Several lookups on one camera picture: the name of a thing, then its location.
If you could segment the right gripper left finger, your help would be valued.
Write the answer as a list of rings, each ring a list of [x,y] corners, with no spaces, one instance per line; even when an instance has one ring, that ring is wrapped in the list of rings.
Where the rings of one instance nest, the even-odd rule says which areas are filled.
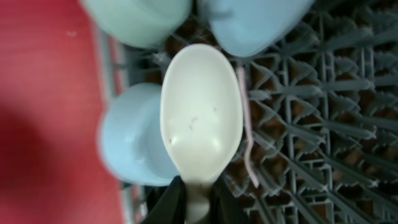
[[[186,199],[185,184],[176,176],[141,224],[185,224]]]

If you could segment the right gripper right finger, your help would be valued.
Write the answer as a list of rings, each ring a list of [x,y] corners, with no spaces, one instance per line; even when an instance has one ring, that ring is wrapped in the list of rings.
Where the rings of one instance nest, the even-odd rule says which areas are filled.
[[[249,217],[222,178],[211,190],[211,224],[250,224]]]

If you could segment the small light blue bowl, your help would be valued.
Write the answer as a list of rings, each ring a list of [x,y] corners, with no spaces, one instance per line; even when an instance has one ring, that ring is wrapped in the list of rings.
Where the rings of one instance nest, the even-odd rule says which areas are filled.
[[[98,147],[107,170],[133,184],[162,187],[178,175],[160,133],[160,94],[156,83],[124,90],[106,109]]]

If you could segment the white plastic spoon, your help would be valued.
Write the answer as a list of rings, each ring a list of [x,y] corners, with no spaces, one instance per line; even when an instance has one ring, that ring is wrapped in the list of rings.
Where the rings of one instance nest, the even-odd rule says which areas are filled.
[[[238,79],[219,50],[191,44],[171,60],[160,97],[160,132],[187,191],[185,221],[209,223],[211,188],[243,135]]]

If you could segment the white plastic fork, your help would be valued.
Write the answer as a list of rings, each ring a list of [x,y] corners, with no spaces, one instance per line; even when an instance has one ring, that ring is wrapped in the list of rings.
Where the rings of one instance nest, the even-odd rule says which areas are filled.
[[[236,74],[239,82],[239,89],[241,93],[241,101],[243,105],[243,119],[244,130],[246,134],[246,148],[244,151],[244,165],[249,174],[251,182],[255,188],[259,186],[259,179],[251,164],[251,151],[254,145],[254,138],[252,134],[251,110],[249,106],[249,97],[246,89],[245,71],[243,67],[236,68]]]

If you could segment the large light blue plate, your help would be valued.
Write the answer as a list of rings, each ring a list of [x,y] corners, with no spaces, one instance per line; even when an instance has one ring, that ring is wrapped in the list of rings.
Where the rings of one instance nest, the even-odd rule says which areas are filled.
[[[314,0],[207,0],[201,16],[219,45],[235,57],[250,57],[290,32]]]

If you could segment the mint green bowl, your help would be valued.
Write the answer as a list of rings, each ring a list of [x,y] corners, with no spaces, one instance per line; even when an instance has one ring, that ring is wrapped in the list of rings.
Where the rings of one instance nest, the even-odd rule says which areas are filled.
[[[81,0],[100,29],[119,42],[142,49],[159,45],[192,10],[192,0]]]

